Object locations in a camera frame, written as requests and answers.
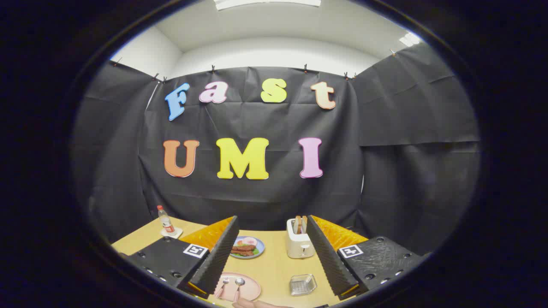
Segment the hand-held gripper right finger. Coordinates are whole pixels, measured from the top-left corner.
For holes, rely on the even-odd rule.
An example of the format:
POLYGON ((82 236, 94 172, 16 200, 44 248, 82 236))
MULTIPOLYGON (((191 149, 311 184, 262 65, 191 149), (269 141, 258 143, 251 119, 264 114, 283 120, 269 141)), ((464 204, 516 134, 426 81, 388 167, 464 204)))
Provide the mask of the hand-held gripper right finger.
POLYGON ((307 234, 331 290, 340 300, 391 282, 430 256, 417 254, 386 236, 366 238, 315 215, 307 216, 307 234))

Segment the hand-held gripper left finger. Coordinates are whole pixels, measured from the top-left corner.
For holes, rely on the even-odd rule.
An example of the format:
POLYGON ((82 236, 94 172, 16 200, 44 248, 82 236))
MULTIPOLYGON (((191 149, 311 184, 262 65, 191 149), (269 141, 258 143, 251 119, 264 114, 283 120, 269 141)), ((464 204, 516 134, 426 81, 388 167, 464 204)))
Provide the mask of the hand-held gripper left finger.
POLYGON ((231 216, 180 239, 163 237, 127 260, 152 278, 207 299, 215 292, 240 230, 231 216))

